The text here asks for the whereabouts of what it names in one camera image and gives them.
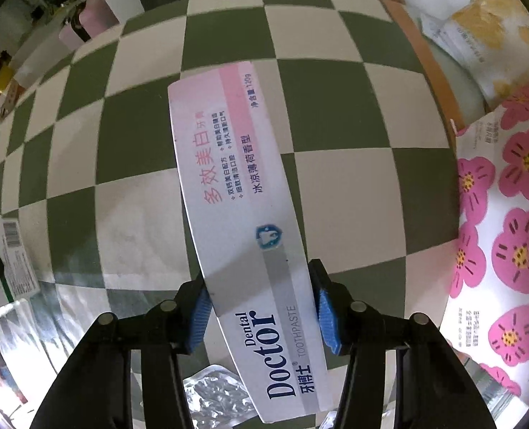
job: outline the white toothpaste box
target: white toothpaste box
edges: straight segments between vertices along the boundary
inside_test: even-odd
[[[225,65],[168,92],[195,249],[260,418],[332,409],[306,257],[254,66]]]
[[[0,317],[13,308],[16,300],[40,291],[22,240],[18,220],[0,219],[0,259],[4,264],[4,276],[0,279]]]

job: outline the crumpled silver foil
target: crumpled silver foil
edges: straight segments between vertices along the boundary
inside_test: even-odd
[[[218,364],[185,379],[183,387],[196,429],[224,429],[256,416],[240,377]]]

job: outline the yellow object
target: yellow object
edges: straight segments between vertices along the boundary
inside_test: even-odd
[[[14,76],[14,71],[9,68],[6,64],[0,68],[0,94],[4,92],[8,83],[11,81]]]

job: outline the table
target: table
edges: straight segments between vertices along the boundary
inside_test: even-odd
[[[197,275],[167,86],[246,59],[308,258],[382,313],[423,306],[440,321],[458,234],[455,156],[437,92],[385,7],[182,0],[64,58],[0,125],[0,217],[19,218],[41,286],[0,319],[1,352],[28,399],[43,398],[100,313],[142,314]],[[329,352],[326,360],[338,396],[346,360]],[[204,346],[181,361],[183,376],[209,363],[234,369],[214,316]],[[132,372],[139,425],[138,354]],[[322,417],[278,427],[314,427]]]

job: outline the pink stripe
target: pink stripe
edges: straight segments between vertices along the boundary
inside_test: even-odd
[[[237,160],[242,161],[243,176],[245,177],[245,192],[252,195],[252,186],[250,185],[250,177],[248,168],[246,167],[245,153],[243,153],[243,143],[241,141],[242,135],[250,135],[251,145],[253,151],[251,154],[255,156],[255,164],[257,164],[261,179],[264,177],[264,169],[261,168],[262,161],[260,159],[260,148],[256,138],[255,129],[252,125],[251,112],[248,105],[248,95],[244,88],[241,74],[239,73],[239,66],[237,64],[229,64],[219,69],[221,82],[223,83],[223,90],[225,93],[226,106],[228,107],[230,121],[232,122],[233,133],[235,135],[238,157]]]

